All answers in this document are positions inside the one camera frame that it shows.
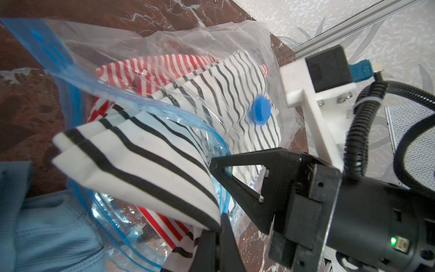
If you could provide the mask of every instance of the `black and white striped fabric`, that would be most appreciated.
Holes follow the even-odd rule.
[[[254,99],[266,98],[267,82],[259,66],[246,51],[238,51],[183,84],[172,84],[153,95],[205,120],[228,144],[233,154],[278,147],[281,133],[279,111],[272,105],[271,117],[264,126],[256,125],[249,115]],[[260,171],[256,167],[234,167],[233,175],[249,183]]]
[[[124,110],[116,104],[114,105],[113,110],[116,111],[116,113],[112,113],[111,116],[99,119],[96,122],[86,123],[76,127],[74,130],[77,130],[77,132],[80,133],[85,139],[90,139],[92,136],[95,136],[107,130],[108,128],[117,126],[126,119],[130,119],[132,116],[135,116],[140,112],[135,107]],[[53,143],[57,146],[57,148],[60,149],[61,152],[64,152],[75,145],[75,143],[67,136],[68,133],[69,131],[59,133],[53,138]]]
[[[82,127],[91,124],[106,130],[86,138]],[[145,111],[116,126],[106,118],[83,126],[54,138],[56,146],[73,143],[53,160],[67,176],[181,222],[219,229],[210,172],[190,128]]]

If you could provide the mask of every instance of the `red and white striped fabric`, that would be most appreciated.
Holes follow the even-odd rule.
[[[103,65],[95,76],[118,88],[148,97],[160,87],[216,61],[213,56],[179,54],[137,57]],[[88,122],[103,117],[112,104],[97,98]]]
[[[158,214],[152,210],[137,206],[159,236],[174,249],[192,226]]]
[[[269,75],[268,67],[265,64],[260,65],[260,70],[263,73],[264,77]]]

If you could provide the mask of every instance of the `light blue fabric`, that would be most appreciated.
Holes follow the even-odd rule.
[[[67,191],[24,199],[31,162],[0,162],[0,271],[104,271],[103,243]]]

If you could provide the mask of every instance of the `screw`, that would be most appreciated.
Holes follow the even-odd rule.
[[[348,100],[348,99],[351,98],[351,97],[352,97],[352,93],[351,93],[351,92],[348,92],[348,93],[342,94],[342,95],[340,95],[340,96],[337,98],[337,104],[341,104],[341,103],[343,103],[344,101]]]

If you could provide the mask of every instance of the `plastic bag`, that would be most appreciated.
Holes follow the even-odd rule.
[[[23,19],[2,21],[56,78],[67,128],[83,124],[90,118],[98,118],[99,115],[104,116],[115,103],[125,107],[137,107],[139,110],[189,126],[195,133],[202,135],[205,139],[203,148],[206,150],[208,160],[214,156],[230,153],[277,146],[288,147],[295,132],[300,128],[295,110],[285,106],[278,64],[270,48],[269,31],[259,22],[245,21],[240,24],[228,23],[204,29],[156,32],[144,38],[126,30],[64,21]],[[261,86],[264,88],[262,94],[271,104],[272,120],[276,122],[274,128],[279,130],[270,132],[270,135],[278,134],[278,138],[264,136],[263,139],[267,138],[268,141],[259,140],[258,146],[252,144],[250,137],[255,137],[256,132],[269,135],[268,132],[264,132],[266,126],[264,130],[261,126],[256,127],[251,131],[252,135],[243,131],[243,128],[249,128],[253,124],[255,126],[255,122],[258,121],[253,117],[253,99],[247,96],[243,98],[242,94],[231,95],[232,99],[236,100],[236,97],[241,99],[239,101],[242,106],[240,109],[235,107],[235,101],[227,102],[228,112],[232,111],[232,108],[229,108],[231,105],[235,109],[234,114],[237,109],[240,110],[238,120],[231,121],[231,114],[227,114],[224,110],[218,112],[217,108],[199,93],[183,94],[179,89],[164,84],[164,81],[167,83],[177,80],[176,74],[181,76],[181,71],[167,56],[174,56],[175,60],[181,60],[185,56],[199,56],[204,61],[203,67],[205,67],[224,63],[234,54],[246,55],[254,62],[253,66],[242,62],[233,63],[230,60],[227,65],[233,65],[241,73],[243,73],[242,68],[247,69],[244,72],[246,74],[255,71],[261,73],[256,75],[258,84],[264,80],[265,86]],[[156,60],[146,61],[149,57],[156,57]],[[151,67],[145,68],[141,61]],[[189,72],[186,74],[193,73],[195,68],[200,69],[199,62],[193,59],[190,63],[198,64],[197,67],[193,65],[190,69],[184,67],[186,72]],[[135,64],[142,65],[142,68],[135,67]],[[137,69],[136,73],[132,71],[132,67]],[[104,77],[109,74],[112,76],[112,81],[109,77]],[[225,72],[228,78],[231,78],[230,74]],[[216,82],[224,81],[222,78],[216,78]],[[143,84],[147,84],[146,90],[152,91],[144,93],[139,88]],[[222,89],[217,85],[212,88]],[[234,85],[234,89],[241,88],[242,86]],[[175,100],[185,98],[186,104],[193,102],[200,110],[196,112],[193,110],[188,112],[186,108],[183,110],[182,106],[177,107],[171,97]],[[264,172],[261,166],[233,168],[232,171],[251,188],[260,190],[261,173]],[[238,238],[247,226],[239,225],[243,211],[215,180],[214,185],[220,199],[221,212],[229,212],[234,233]],[[84,189],[73,182],[69,182],[69,187],[89,208],[100,224],[101,230],[106,234],[106,249],[112,261],[128,271],[137,268],[147,271],[160,270],[171,247],[155,232],[135,205]]]

